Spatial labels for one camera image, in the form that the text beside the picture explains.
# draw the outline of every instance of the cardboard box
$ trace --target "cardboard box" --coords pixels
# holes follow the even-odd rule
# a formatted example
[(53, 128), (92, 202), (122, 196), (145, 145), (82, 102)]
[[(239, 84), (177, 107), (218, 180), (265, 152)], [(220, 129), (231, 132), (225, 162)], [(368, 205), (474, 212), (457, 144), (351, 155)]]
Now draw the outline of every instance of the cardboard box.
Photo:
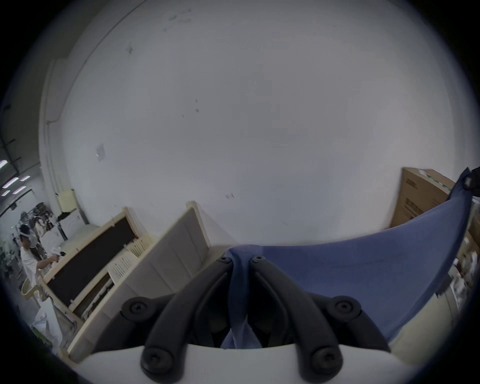
[(433, 169), (403, 168), (400, 194), (390, 227), (406, 223), (443, 203), (454, 185)]

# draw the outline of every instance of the dark panel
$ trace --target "dark panel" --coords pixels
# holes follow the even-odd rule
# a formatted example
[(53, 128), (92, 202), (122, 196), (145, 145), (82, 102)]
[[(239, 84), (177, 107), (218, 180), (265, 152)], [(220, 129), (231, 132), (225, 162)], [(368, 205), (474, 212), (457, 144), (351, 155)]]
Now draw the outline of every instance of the dark panel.
[(135, 235), (126, 218), (107, 229), (71, 259), (48, 286), (67, 306)]
[(88, 306), (93, 301), (93, 299), (95, 298), (97, 293), (100, 292), (100, 290), (103, 288), (103, 286), (107, 283), (108, 279), (110, 279), (110, 275), (107, 272), (107, 274), (102, 277), (100, 282), (88, 293), (88, 295), (86, 295), (85, 299), (83, 299), (82, 302), (80, 304), (78, 304), (77, 308), (75, 308), (73, 313), (76, 314), (78, 317), (82, 317), (82, 314), (88, 308)]

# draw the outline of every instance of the black screw head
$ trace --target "black screw head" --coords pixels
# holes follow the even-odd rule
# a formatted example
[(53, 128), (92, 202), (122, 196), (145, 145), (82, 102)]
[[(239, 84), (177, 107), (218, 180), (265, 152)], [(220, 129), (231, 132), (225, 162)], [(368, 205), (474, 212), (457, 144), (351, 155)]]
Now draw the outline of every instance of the black screw head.
[(220, 261), (221, 263), (228, 264), (232, 262), (232, 259), (226, 256), (219, 257), (217, 261)]
[(323, 347), (312, 355), (312, 369), (317, 374), (332, 374), (342, 368), (343, 358), (338, 347)]
[(141, 365), (148, 373), (167, 373), (173, 367), (173, 358), (170, 352), (162, 348), (145, 348)]
[(255, 256), (254, 258), (252, 258), (252, 263), (258, 263), (262, 260), (266, 260), (263, 256)]
[(147, 306), (145, 303), (142, 303), (141, 301), (135, 302), (130, 306), (130, 311), (132, 313), (142, 313), (145, 311)]
[(353, 306), (348, 301), (337, 303), (335, 308), (342, 313), (350, 313), (353, 311)]

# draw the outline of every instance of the wooden frame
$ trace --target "wooden frame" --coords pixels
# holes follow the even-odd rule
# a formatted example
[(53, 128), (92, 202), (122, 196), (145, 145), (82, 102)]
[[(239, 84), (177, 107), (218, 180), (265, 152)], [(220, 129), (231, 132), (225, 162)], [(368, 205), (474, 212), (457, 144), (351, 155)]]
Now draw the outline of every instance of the wooden frame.
[(139, 235), (139, 230), (137, 226), (135, 225), (132, 216), (130, 214), (130, 211), (128, 210), (127, 207), (124, 207), (122, 209), (122, 212), (115, 217), (113, 217), (111, 220), (107, 221), (102, 227), (98, 228), (95, 230), (93, 233), (90, 234), (88, 238), (86, 238), (83, 243), (76, 247), (74, 251), (68, 253), (63, 257), (56, 266), (54, 266), (44, 277), (44, 281), (46, 284), (50, 282), (50, 280), (55, 278), (55, 275), (71, 260), (73, 259), (81, 250), (83, 250), (87, 245), (89, 245), (93, 240), (95, 240), (97, 237), (99, 237), (101, 234), (106, 232), (109, 228), (114, 227), (116, 223), (118, 223), (120, 220), (126, 218), (128, 224), (130, 225), (130, 228), (132, 229), (133, 234), (138, 238), (141, 235)]
[[(208, 241), (208, 237), (206, 237), (206, 232), (204, 231), (204, 227), (203, 227), (203, 224), (202, 224), (202, 220), (200, 218), (200, 213), (198, 211), (198, 206), (197, 206), (197, 203), (195, 201), (193, 202), (188, 202), (187, 204), (187, 210), (185, 212), (182, 213), (182, 215), (177, 219), (175, 220), (174, 223), (172, 223), (168, 229), (158, 238), (156, 239), (156, 241), (151, 244), (148, 249), (144, 252), (144, 257), (147, 256), (151, 251), (152, 249), (154, 249), (156, 247), (156, 245), (161, 242), (165, 236), (170, 233), (170, 231), (172, 231), (172, 229), (181, 221), (185, 218), (185, 216), (188, 214), (189, 210), (190, 209), (193, 209), (193, 211), (195, 212), (195, 216), (197, 217), (197, 220), (198, 220), (198, 223), (200, 224), (200, 228), (202, 230), (202, 234), (204, 235), (204, 238), (205, 238), (205, 242), (206, 244), (208, 245), (208, 247), (210, 248), (210, 242)], [(85, 324), (84, 326), (77, 332), (77, 334), (75, 335), (75, 338), (72, 340), (72, 342), (70, 343), (69, 347), (68, 347), (68, 350), (67, 350), (67, 353), (68, 355), (70, 356), (71, 352), (73, 351), (73, 349), (75, 349), (77, 343), (79, 342), (79, 340), (83, 337), (84, 333), (87, 332), (88, 330), (88, 327), (90, 325), (90, 323), (92, 321), (94, 321), (95, 317), (100, 313), (101, 309), (106, 305), (106, 303), (108, 302), (108, 300), (110, 299), (110, 297), (113, 296), (113, 294), (116, 292), (117, 289), (119, 289), (119, 286), (121, 286), (123, 284), (123, 282), (128, 278), (128, 276), (133, 272), (133, 270), (135, 269), (135, 267), (137, 266), (135, 265), (133, 268), (131, 268), (125, 275), (123, 275), (121, 277), (121, 279), (114, 285), (114, 287), (105, 295), (105, 297), (100, 301), (100, 303), (97, 305), (97, 307), (93, 310), (93, 312), (90, 314), (90, 316), (88, 317), (88, 319), (86, 319), (85, 321)]]
[(90, 293), (90, 291), (95, 288), (95, 286), (105, 277), (105, 275), (108, 275), (108, 264), (104, 266), (100, 272), (98, 272), (95, 277), (90, 280), (90, 282), (85, 286), (85, 288), (82, 289), (82, 291), (78, 294), (78, 296), (73, 299), (73, 301), (70, 303), (68, 306), (68, 309), (70, 311), (74, 311), (77, 309), (77, 307), (81, 304), (81, 302), (87, 297), (87, 295)]
[(83, 321), (80, 319), (80, 317), (74, 314), (69, 308), (67, 308), (67, 306), (55, 295), (55, 293), (53, 293), (53, 291), (46, 284), (42, 276), (38, 277), (38, 283), (43, 288), (45, 293), (52, 298), (54, 304), (57, 305), (57, 307), (60, 307), (60, 309), (63, 311), (64, 314), (70, 316), (74, 321), (77, 322), (77, 329), (81, 328), (82, 325), (84, 324)]

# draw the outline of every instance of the fluorescent light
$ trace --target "fluorescent light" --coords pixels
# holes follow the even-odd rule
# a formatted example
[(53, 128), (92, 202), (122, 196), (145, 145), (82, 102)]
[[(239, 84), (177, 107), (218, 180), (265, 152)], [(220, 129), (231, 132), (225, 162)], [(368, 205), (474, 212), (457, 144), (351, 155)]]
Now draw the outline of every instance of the fluorescent light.
[(11, 179), (8, 183), (6, 183), (2, 188), (8, 188), (10, 187), (13, 183), (15, 183), (18, 180), (18, 177), (14, 177)]
[(20, 188), (17, 189), (13, 194), (16, 195), (18, 192), (23, 191), (25, 188), (26, 188), (25, 186), (20, 187)]

